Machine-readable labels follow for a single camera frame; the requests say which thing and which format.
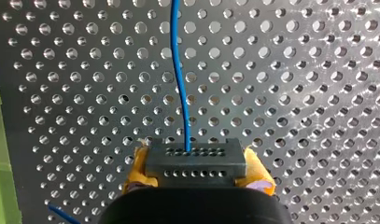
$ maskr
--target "hole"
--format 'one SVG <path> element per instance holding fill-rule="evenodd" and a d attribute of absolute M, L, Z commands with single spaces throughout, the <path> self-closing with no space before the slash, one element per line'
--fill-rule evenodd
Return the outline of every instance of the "hole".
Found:
<path fill-rule="evenodd" d="M 196 31 L 196 25 L 193 21 L 187 21 L 184 25 L 184 30 L 187 34 L 192 34 Z"/>
<path fill-rule="evenodd" d="M 78 57 L 78 52 L 76 49 L 68 49 L 66 52 L 66 56 L 69 59 L 75 60 Z"/>
<path fill-rule="evenodd" d="M 93 59 L 100 59 L 102 57 L 102 51 L 97 48 L 93 48 L 90 51 L 90 56 Z"/>
<path fill-rule="evenodd" d="M 269 6 L 274 3 L 274 0 L 262 0 L 262 2 L 265 6 Z"/>
<path fill-rule="evenodd" d="M 332 16 L 332 17 L 336 17 L 336 16 L 338 16 L 339 13 L 340 13 L 340 9 L 339 9 L 338 7 L 333 7 L 333 8 L 331 8 L 331 9 L 329 10 L 329 14 L 330 14 L 330 16 Z"/>
<path fill-rule="evenodd" d="M 113 22 L 110 26 L 110 31 L 114 35 L 119 35 L 122 33 L 122 25 L 119 22 Z"/>
<path fill-rule="evenodd" d="M 272 31 L 272 29 L 274 28 L 273 24 L 271 21 L 263 21 L 260 25 L 260 28 L 261 30 L 264 32 L 264 33 L 267 33 L 267 32 L 270 32 Z"/>
<path fill-rule="evenodd" d="M 63 25 L 63 32 L 67 35 L 72 35 L 75 31 L 74 25 L 71 23 L 65 23 Z"/>
<path fill-rule="evenodd" d="M 286 10 L 284 8 L 279 8 L 274 12 L 274 14 L 276 15 L 277 18 L 282 18 L 286 16 Z"/>
<path fill-rule="evenodd" d="M 100 72 L 95 72 L 93 74 L 93 81 L 95 81 L 95 82 L 103 82 L 103 81 L 105 81 L 105 75 L 103 75 Z"/>
<path fill-rule="evenodd" d="M 283 51 L 283 54 L 285 55 L 286 58 L 292 58 L 295 56 L 296 54 L 296 49 L 293 48 L 293 47 L 287 47 L 285 48 L 285 50 Z"/>
<path fill-rule="evenodd" d="M 342 58 L 347 54 L 347 49 L 340 47 L 340 48 L 336 49 L 334 53 L 338 58 Z"/>
<path fill-rule="evenodd" d="M 184 54 L 185 54 L 187 59 L 194 58 L 196 56 L 196 49 L 187 48 Z"/>
<path fill-rule="evenodd" d="M 108 117 L 106 116 L 101 116 L 99 118 L 99 124 L 102 125 L 102 126 L 107 126 L 109 124 L 109 120 L 108 120 Z"/>
<path fill-rule="evenodd" d="M 240 95 L 234 95 L 232 97 L 232 104 L 233 105 L 241 105 L 243 103 L 243 98 Z"/>
<path fill-rule="evenodd" d="M 218 82 L 218 81 L 219 81 L 219 74 L 216 73 L 216 72 L 212 72 L 212 73 L 210 73 L 210 75 L 209 75 L 209 81 L 210 81 L 211 83 L 216 83 L 216 82 Z"/>
<path fill-rule="evenodd" d="M 309 55 L 310 55 L 312 58 L 317 58 L 318 56 L 320 56 L 321 52 L 322 52 L 321 48 L 312 47 L 312 48 L 309 50 Z"/>
<path fill-rule="evenodd" d="M 35 7 L 39 9 L 45 9 L 47 7 L 46 0 L 35 0 Z"/>
<path fill-rule="evenodd" d="M 210 6 L 216 7 L 221 4 L 221 0 L 210 0 Z"/>
<path fill-rule="evenodd" d="M 246 30 L 246 23 L 244 21 L 238 21 L 234 25 L 236 33 L 243 33 Z"/>
<path fill-rule="evenodd" d="M 228 93 L 231 91 L 231 87 L 229 85 L 223 85 L 221 87 L 221 91 L 222 91 L 222 93 Z"/>
<path fill-rule="evenodd" d="M 267 58 L 271 54 L 271 51 L 267 47 L 262 47 L 259 50 L 259 55 L 261 58 Z"/>
<path fill-rule="evenodd" d="M 362 48 L 360 54 L 363 57 L 370 57 L 373 54 L 373 49 L 370 47 Z"/>
<path fill-rule="evenodd" d="M 99 32 L 99 27 L 94 22 L 88 23 L 85 29 L 87 30 L 88 34 L 90 34 L 90 35 L 96 35 L 97 32 Z"/>
<path fill-rule="evenodd" d="M 139 49 L 139 50 L 137 51 L 137 57 L 138 57 L 139 59 L 142 59 L 142 60 L 148 58 L 148 50 L 145 49 L 145 48 L 141 48 L 141 49 Z"/>
<path fill-rule="evenodd" d="M 236 48 L 234 51 L 233 51 L 233 56 L 236 58 L 236 59 L 240 59 L 240 58 L 243 58 L 245 56 L 245 50 L 243 48 Z"/>
<path fill-rule="evenodd" d="M 250 11 L 248 11 L 248 15 L 252 18 L 255 19 L 260 15 L 260 10 L 257 8 L 252 8 Z"/>
<path fill-rule="evenodd" d="M 198 18 L 199 19 L 204 19 L 204 18 L 206 18 L 206 16 L 207 16 L 207 11 L 204 10 L 204 9 L 199 9 L 199 11 L 198 11 Z"/>
<path fill-rule="evenodd" d="M 273 115 L 275 115 L 277 112 L 277 108 L 274 107 L 274 106 L 271 106 L 269 107 L 266 111 L 265 111 L 265 115 L 268 116 L 268 117 L 272 117 Z"/>
<path fill-rule="evenodd" d="M 93 8 L 96 5 L 96 0 L 82 0 L 84 7 Z"/>
<path fill-rule="evenodd" d="M 119 103 L 121 105 L 126 105 L 129 103 L 129 97 L 127 95 L 120 95 L 119 97 Z"/>
<path fill-rule="evenodd" d="M 294 75 L 290 72 L 285 72 L 282 74 L 281 79 L 283 82 L 290 82 L 292 79 L 294 79 Z"/>
<path fill-rule="evenodd" d="M 338 28 L 343 32 L 350 30 L 351 27 L 352 27 L 351 21 L 341 21 L 338 24 Z"/>
<path fill-rule="evenodd" d="M 198 92 L 199 93 L 205 93 L 207 91 L 207 86 L 206 85 L 199 85 L 198 87 Z"/>
<path fill-rule="evenodd" d="M 160 4 L 161 7 L 167 7 L 170 5 L 171 0 L 158 0 L 158 3 Z"/>
<path fill-rule="evenodd" d="M 172 51 L 168 48 L 163 48 L 161 50 L 161 56 L 163 59 L 170 59 L 172 58 Z"/>
<path fill-rule="evenodd" d="M 268 74 L 266 74 L 265 72 L 260 72 L 257 74 L 256 79 L 259 83 L 266 82 L 268 80 Z"/>
<path fill-rule="evenodd" d="M 38 30 L 42 35 L 50 35 L 50 26 L 46 23 L 42 23 L 39 26 Z"/>
<path fill-rule="evenodd" d="M 143 7 L 147 0 L 133 0 L 135 7 Z"/>
<path fill-rule="evenodd" d="M 289 96 L 287 95 L 282 95 L 280 98 L 279 98 L 279 103 L 281 105 L 288 105 L 290 103 L 291 99 Z"/>
<path fill-rule="evenodd" d="M 236 72 L 233 74 L 233 77 L 232 77 L 233 82 L 240 83 L 243 81 L 243 79 L 244 79 L 244 76 L 242 73 Z"/>
<path fill-rule="evenodd" d="M 324 30 L 324 28 L 326 27 L 326 23 L 324 21 L 315 21 L 312 24 L 312 27 L 313 27 L 315 32 L 320 32 L 320 31 Z"/>
<path fill-rule="evenodd" d="M 210 22 L 209 30 L 212 34 L 218 33 L 221 30 L 221 23 L 219 23 L 218 21 Z"/>
<path fill-rule="evenodd" d="M 241 124 L 242 124 L 242 120 L 239 119 L 239 118 L 233 118 L 233 119 L 231 120 L 231 125 L 232 125 L 233 127 L 239 127 Z"/>
<path fill-rule="evenodd" d="M 378 21 L 367 21 L 365 23 L 365 28 L 367 31 L 374 31 L 378 27 Z"/>
<path fill-rule="evenodd" d="M 334 72 L 331 75 L 331 80 L 334 82 L 341 81 L 344 75 L 341 72 Z"/>
<path fill-rule="evenodd" d="M 297 31 L 298 28 L 300 28 L 300 24 L 297 21 L 289 21 L 286 24 L 286 29 L 291 33 Z"/>
<path fill-rule="evenodd" d="M 175 101 L 175 98 L 171 95 L 165 95 L 163 97 L 163 102 L 166 104 L 166 105 L 170 105 L 172 104 L 173 102 Z"/>
<path fill-rule="evenodd" d="M 107 4 L 109 7 L 119 7 L 120 0 L 107 0 Z"/>
<path fill-rule="evenodd" d="M 216 117 L 212 117 L 209 119 L 208 123 L 211 127 L 216 127 L 219 124 L 219 120 Z"/>
<path fill-rule="evenodd" d="M 211 105 L 218 105 L 218 103 L 219 103 L 219 97 L 218 96 L 211 95 L 209 97 L 209 104 L 211 104 Z"/>

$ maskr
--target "green edge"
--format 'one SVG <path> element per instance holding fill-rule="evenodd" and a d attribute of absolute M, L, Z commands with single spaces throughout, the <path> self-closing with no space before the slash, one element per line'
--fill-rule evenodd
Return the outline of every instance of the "green edge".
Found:
<path fill-rule="evenodd" d="M 7 148 L 3 115 L 0 108 L 0 223 L 21 224 L 14 179 Z"/>

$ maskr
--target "perforated metal sheet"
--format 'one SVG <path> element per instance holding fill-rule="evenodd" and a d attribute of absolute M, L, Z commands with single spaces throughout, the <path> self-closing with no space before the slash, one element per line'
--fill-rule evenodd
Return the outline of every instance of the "perforated metal sheet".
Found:
<path fill-rule="evenodd" d="M 182 141 L 170 1 L 0 0 L 0 92 L 23 223 L 95 223 L 137 138 Z M 380 0 L 186 0 L 195 141 L 238 137 L 295 223 L 380 223 Z"/>

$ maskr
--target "black object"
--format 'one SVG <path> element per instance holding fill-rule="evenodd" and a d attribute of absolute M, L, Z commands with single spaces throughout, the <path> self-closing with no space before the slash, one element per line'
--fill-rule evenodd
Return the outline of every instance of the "black object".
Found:
<path fill-rule="evenodd" d="M 238 139 L 219 144 L 163 144 L 155 139 L 146 159 L 146 176 L 156 177 L 159 187 L 233 187 L 246 176 L 246 161 Z"/>
<path fill-rule="evenodd" d="M 291 224 L 275 198 L 254 189 L 138 189 L 107 207 L 99 224 Z"/>

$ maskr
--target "blue wire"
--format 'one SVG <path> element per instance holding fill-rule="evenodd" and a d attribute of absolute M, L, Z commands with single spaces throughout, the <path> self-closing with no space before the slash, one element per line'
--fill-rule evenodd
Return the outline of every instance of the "blue wire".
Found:
<path fill-rule="evenodd" d="M 178 93 L 180 95 L 181 107 L 184 120 L 184 145 L 186 151 L 190 151 L 190 112 L 186 102 L 186 86 L 184 85 L 183 74 L 180 67 L 180 54 L 177 45 L 178 11 L 180 10 L 180 0 L 172 0 L 172 11 L 170 14 L 170 48 L 172 49 L 173 66 L 175 68 Z"/>
<path fill-rule="evenodd" d="M 68 221 L 70 224 L 81 224 L 80 222 L 78 222 L 77 220 L 75 220 L 73 217 L 70 217 L 64 211 L 62 211 L 61 209 L 59 209 L 57 207 L 52 206 L 51 204 L 48 204 L 48 209 L 50 211 L 58 214 L 61 218 L 63 218 L 64 220 Z"/>

